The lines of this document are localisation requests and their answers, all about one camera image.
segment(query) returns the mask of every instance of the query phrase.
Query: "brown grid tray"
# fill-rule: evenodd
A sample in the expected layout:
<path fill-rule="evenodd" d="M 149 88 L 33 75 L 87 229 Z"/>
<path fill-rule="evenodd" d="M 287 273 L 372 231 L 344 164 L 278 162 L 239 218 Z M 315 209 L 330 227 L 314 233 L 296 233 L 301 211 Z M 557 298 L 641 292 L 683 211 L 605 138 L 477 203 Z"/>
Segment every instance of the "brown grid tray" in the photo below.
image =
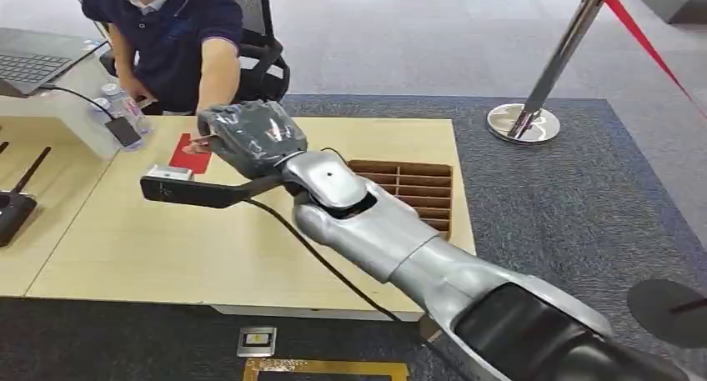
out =
<path fill-rule="evenodd" d="M 452 167 L 443 164 L 349 160 L 354 173 L 379 183 L 412 206 L 422 221 L 449 240 L 452 219 Z"/>

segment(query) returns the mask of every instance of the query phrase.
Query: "man's hand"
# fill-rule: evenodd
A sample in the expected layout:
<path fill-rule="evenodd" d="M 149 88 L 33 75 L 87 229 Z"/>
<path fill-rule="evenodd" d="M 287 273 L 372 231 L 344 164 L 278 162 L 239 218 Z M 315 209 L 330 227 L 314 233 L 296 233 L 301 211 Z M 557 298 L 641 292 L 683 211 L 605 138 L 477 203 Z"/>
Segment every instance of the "man's hand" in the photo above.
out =
<path fill-rule="evenodd" d="M 136 102 L 143 99 L 148 99 L 155 101 L 155 97 L 148 91 L 147 88 L 132 74 L 118 75 L 118 81 L 120 82 L 120 88 L 127 92 Z"/>

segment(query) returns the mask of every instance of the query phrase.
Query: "dark gray carpet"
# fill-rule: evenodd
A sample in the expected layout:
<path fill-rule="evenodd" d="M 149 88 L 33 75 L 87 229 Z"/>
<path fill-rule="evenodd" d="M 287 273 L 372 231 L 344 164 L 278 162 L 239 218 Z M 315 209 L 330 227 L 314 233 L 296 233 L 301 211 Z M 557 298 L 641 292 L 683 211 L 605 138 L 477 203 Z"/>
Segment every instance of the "dark gray carpet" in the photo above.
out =
<path fill-rule="evenodd" d="M 292 115 L 452 118 L 479 256 L 583 299 L 609 318 L 619 341 L 707 374 L 704 350 L 655 340 L 626 308 L 628 289 L 645 278 L 707 285 L 707 253 L 611 107 L 603 100 L 551 100 L 547 107 L 559 115 L 562 134 L 522 148 L 485 130 L 485 114 L 512 100 L 293 95 L 285 107 Z M 238 380 L 243 360 L 235 357 L 235 338 L 252 324 L 281 328 L 279 358 L 404 361 L 412 380 L 454 379 L 405 338 L 406 327 L 390 323 L 2 299 L 0 380 Z"/>

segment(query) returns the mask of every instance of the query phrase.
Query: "silver robotic arm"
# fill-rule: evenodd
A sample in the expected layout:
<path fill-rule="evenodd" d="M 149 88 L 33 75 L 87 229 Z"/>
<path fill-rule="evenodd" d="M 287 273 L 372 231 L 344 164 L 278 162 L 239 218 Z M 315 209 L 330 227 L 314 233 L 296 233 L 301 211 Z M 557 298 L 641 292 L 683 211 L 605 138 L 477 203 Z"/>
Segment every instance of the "silver robotic arm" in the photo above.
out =
<path fill-rule="evenodd" d="M 226 187 L 143 177 L 146 198 L 222 208 L 284 185 L 304 234 L 403 291 L 482 379 L 704 381 L 612 342 L 601 314 L 542 279 L 446 242 L 337 155 L 307 151 L 302 131 L 276 103 L 208 110 L 199 114 L 199 130 L 216 154 L 253 181 Z"/>

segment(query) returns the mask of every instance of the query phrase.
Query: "office chair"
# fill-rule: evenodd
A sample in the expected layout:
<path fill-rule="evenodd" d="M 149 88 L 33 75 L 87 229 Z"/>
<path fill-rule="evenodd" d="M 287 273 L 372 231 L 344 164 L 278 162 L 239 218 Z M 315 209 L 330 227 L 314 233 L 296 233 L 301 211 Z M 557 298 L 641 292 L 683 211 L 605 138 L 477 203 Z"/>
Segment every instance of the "office chair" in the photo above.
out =
<path fill-rule="evenodd" d="M 288 91 L 290 70 L 282 57 L 283 45 L 273 33 L 270 0 L 235 1 L 243 9 L 243 40 L 240 56 L 256 61 L 251 68 L 242 66 L 241 82 L 235 100 L 279 101 Z M 108 25 L 97 24 L 97 27 L 98 31 L 108 38 Z M 101 56 L 101 63 L 111 75 L 117 76 L 112 50 Z"/>

